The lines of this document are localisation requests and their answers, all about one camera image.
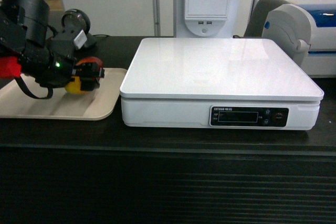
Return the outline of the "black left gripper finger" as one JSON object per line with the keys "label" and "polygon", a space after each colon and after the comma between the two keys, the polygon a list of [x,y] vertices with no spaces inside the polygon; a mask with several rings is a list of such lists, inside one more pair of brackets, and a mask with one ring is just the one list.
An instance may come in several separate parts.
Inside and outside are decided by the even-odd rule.
{"label": "black left gripper finger", "polygon": [[89,92],[89,91],[93,91],[94,89],[97,89],[100,87],[100,83],[97,79],[93,78],[93,79],[84,79],[81,80],[81,90],[85,91],[85,92]]}

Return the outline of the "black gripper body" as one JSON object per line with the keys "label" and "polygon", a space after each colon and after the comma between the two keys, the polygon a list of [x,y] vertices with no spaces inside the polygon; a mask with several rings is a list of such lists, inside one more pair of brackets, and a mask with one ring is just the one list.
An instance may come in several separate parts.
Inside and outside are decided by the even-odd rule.
{"label": "black gripper body", "polygon": [[35,78],[41,87],[62,88],[72,76],[77,62],[74,57],[74,43],[77,30],[63,30],[47,41],[46,47],[38,47],[31,42],[18,58],[22,73]]}

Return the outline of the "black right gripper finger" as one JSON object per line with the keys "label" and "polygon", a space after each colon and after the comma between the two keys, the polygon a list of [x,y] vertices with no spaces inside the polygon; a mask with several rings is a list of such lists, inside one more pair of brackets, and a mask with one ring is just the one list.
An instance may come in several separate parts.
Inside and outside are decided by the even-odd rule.
{"label": "black right gripper finger", "polygon": [[74,66],[72,75],[81,78],[104,78],[104,69],[96,62],[85,62]]}

